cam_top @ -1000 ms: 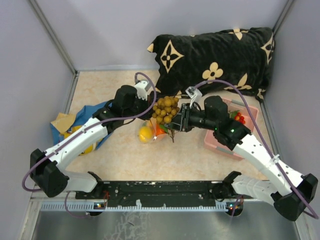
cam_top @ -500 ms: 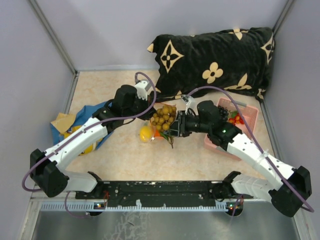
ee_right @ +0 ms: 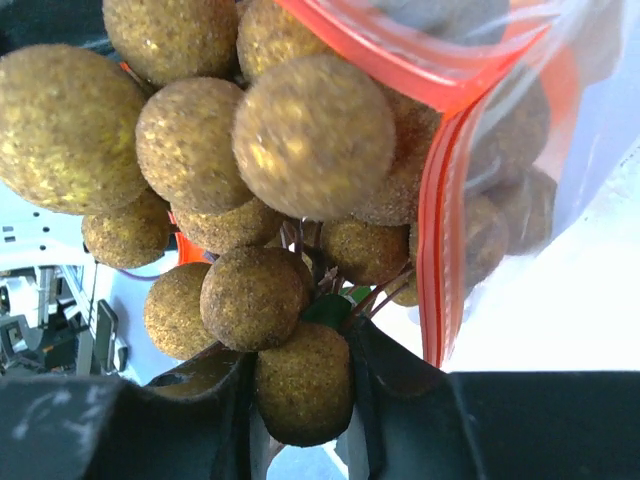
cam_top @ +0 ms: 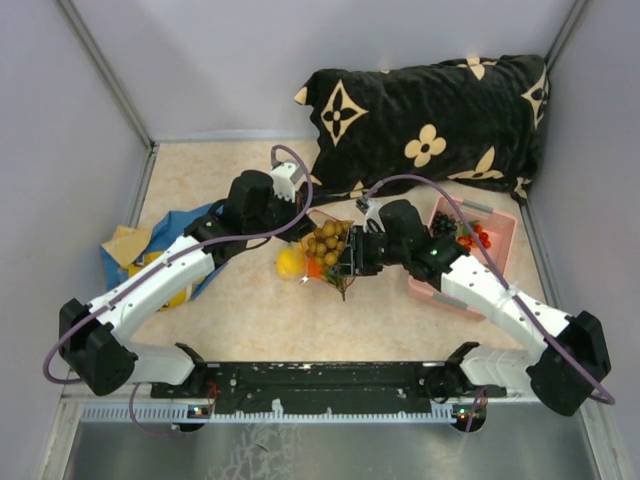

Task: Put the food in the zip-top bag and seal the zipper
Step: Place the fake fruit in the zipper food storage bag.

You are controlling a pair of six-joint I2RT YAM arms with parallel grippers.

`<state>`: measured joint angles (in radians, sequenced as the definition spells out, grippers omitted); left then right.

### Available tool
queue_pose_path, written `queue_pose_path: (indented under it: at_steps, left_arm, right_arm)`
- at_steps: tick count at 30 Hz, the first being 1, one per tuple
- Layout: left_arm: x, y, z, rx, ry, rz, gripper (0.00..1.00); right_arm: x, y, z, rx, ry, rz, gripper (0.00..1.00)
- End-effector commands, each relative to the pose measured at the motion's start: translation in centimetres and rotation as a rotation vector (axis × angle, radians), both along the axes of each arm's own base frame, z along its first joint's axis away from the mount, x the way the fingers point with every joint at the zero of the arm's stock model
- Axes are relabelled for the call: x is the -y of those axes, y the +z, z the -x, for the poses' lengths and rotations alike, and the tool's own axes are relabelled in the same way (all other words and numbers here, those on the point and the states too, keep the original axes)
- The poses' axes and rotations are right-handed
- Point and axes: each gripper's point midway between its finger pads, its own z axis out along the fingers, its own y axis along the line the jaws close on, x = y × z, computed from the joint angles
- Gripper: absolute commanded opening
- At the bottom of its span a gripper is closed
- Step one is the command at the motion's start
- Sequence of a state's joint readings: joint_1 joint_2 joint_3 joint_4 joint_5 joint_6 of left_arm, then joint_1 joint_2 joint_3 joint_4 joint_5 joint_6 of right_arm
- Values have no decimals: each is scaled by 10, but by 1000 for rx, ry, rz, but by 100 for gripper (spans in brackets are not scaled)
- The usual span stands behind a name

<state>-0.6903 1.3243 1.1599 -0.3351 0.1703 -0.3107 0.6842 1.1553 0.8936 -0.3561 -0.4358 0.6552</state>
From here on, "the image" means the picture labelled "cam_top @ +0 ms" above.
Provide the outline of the yellow lemon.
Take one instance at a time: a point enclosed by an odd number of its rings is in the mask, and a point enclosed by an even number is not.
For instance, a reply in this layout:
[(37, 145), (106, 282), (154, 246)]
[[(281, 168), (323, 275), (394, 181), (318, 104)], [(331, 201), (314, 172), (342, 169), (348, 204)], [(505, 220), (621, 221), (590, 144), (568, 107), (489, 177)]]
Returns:
[(306, 271), (305, 256), (299, 247), (282, 248), (276, 259), (276, 271), (285, 280), (299, 280)]

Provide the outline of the orange persimmon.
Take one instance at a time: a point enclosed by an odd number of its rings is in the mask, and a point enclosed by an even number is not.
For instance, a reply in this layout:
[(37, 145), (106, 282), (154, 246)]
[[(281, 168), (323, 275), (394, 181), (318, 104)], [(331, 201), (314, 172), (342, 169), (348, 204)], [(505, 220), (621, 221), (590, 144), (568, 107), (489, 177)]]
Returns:
[(310, 278), (323, 279), (325, 266), (323, 263), (318, 263), (317, 257), (307, 257), (307, 276)]

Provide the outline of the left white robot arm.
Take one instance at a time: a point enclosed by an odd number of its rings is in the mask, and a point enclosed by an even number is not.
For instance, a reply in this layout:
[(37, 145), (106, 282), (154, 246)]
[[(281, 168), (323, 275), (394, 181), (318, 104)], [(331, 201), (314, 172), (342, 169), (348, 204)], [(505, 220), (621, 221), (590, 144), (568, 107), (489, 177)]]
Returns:
[(291, 163), (270, 173), (242, 172), (226, 199), (195, 218), (137, 274), (87, 304), (67, 302), (59, 314), (59, 353), (71, 370), (97, 396), (134, 383), (162, 384), (175, 396), (201, 394), (208, 367), (193, 349), (131, 338), (175, 295), (246, 251), (249, 241), (299, 239), (310, 224), (297, 198), (302, 176)]

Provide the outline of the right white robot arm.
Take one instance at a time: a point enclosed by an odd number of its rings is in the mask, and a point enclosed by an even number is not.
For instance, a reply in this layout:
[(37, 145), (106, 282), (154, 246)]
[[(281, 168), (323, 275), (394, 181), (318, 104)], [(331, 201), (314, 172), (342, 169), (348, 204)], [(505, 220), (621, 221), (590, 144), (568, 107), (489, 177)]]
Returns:
[(350, 269), (357, 276), (401, 266), (446, 297), (465, 303), (508, 333), (520, 349), (467, 343), (446, 372), (448, 387), (461, 396), (494, 386), (534, 394), (545, 406), (574, 415), (611, 371), (600, 320), (576, 316), (538, 301), (510, 285), (454, 240), (434, 238), (406, 200), (381, 205), (360, 199), (364, 223), (348, 241)]

